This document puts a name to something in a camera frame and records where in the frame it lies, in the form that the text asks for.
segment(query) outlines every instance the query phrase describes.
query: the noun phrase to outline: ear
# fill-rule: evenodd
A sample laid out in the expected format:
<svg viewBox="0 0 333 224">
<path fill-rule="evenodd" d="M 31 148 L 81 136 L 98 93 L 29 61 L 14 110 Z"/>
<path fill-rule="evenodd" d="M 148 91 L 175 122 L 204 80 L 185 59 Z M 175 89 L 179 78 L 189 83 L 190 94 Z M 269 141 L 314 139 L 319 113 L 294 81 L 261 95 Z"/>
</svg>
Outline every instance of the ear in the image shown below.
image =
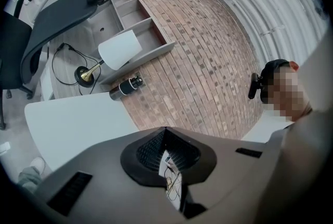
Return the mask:
<svg viewBox="0 0 333 224">
<path fill-rule="evenodd" d="M 289 66 L 290 66 L 291 68 L 293 68 L 293 69 L 295 70 L 295 72 L 297 72 L 298 69 L 299 69 L 299 65 L 298 65 L 296 62 L 294 62 L 294 61 L 290 61 L 290 62 L 289 62 Z"/>
</svg>

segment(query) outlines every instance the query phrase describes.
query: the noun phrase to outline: white lampshade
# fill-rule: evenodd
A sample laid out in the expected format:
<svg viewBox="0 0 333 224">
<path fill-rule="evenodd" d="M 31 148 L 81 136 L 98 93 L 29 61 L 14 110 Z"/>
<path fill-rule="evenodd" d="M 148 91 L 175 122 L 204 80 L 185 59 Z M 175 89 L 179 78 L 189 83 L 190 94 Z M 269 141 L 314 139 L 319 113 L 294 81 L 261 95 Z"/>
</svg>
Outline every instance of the white lampshade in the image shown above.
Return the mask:
<svg viewBox="0 0 333 224">
<path fill-rule="evenodd" d="M 98 45 L 101 58 L 107 66 L 115 71 L 140 51 L 142 51 L 142 47 L 133 30 L 112 37 Z"/>
</svg>

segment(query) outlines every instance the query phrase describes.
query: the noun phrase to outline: brick wall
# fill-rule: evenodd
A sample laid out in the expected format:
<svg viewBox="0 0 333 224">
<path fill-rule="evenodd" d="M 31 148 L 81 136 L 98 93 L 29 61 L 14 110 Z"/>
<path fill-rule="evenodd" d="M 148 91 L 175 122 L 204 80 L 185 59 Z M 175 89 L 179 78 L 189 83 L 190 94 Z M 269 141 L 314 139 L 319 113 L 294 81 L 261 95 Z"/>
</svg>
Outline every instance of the brick wall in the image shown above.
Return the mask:
<svg viewBox="0 0 333 224">
<path fill-rule="evenodd" d="M 220 0 L 143 1 L 176 44 L 133 72 L 146 86 L 122 101 L 137 127 L 242 138 L 263 108 L 258 98 L 247 98 L 259 67 L 235 15 Z"/>
</svg>

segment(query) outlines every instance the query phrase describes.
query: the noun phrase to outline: black cap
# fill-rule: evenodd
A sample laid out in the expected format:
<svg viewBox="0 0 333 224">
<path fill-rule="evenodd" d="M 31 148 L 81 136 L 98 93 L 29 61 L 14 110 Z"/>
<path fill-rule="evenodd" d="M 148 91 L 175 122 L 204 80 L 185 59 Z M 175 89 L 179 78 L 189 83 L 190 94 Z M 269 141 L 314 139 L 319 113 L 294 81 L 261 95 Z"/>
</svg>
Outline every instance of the black cap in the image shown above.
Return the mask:
<svg viewBox="0 0 333 224">
<path fill-rule="evenodd" d="M 260 99 L 264 104 L 267 104 L 267 98 L 268 98 L 268 93 L 267 93 L 267 86 L 270 81 L 273 80 L 273 75 L 276 69 L 282 66 L 289 65 L 289 61 L 284 60 L 284 59 L 277 59 L 277 60 L 272 60 L 266 63 L 265 68 L 261 71 L 261 84 L 262 88 L 260 91 Z"/>
</svg>

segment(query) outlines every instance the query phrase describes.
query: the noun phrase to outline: office chair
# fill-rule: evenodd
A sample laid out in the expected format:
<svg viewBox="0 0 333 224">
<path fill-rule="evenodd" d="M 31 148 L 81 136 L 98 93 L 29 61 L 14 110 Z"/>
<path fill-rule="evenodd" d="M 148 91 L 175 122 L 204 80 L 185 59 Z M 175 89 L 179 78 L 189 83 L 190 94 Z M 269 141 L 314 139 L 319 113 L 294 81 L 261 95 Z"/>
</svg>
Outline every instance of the office chair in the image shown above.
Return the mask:
<svg viewBox="0 0 333 224">
<path fill-rule="evenodd" d="M 0 129 L 6 124 L 3 116 L 3 90 L 17 89 L 32 98 L 32 91 L 23 84 L 36 73 L 42 47 L 54 37 L 78 25 L 95 13 L 97 7 L 110 0 L 58 0 L 43 9 L 34 28 L 18 19 L 24 0 L 18 0 L 14 16 L 3 12 L 0 30 Z"/>
</svg>

